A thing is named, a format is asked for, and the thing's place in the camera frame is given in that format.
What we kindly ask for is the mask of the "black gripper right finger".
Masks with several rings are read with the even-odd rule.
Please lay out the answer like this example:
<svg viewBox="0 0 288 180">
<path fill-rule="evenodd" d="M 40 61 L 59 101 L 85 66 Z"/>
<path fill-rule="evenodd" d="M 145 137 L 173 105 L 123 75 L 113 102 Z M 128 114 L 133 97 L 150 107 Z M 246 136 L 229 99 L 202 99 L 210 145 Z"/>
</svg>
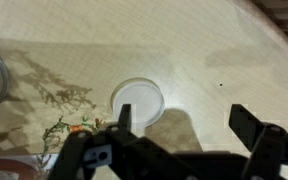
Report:
<svg viewBox="0 0 288 180">
<path fill-rule="evenodd" d="M 243 145 L 251 151 L 264 129 L 264 124 L 243 105 L 233 104 L 229 116 L 229 127 Z"/>
</svg>

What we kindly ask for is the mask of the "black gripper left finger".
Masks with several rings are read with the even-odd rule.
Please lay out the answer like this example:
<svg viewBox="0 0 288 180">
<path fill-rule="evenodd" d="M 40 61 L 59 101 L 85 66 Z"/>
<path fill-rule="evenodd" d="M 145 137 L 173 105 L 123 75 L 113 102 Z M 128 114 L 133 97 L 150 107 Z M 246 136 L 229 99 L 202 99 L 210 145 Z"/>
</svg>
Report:
<svg viewBox="0 0 288 180">
<path fill-rule="evenodd" d="M 127 130 L 131 129 L 131 105 L 123 104 L 118 118 L 118 125 Z"/>
</svg>

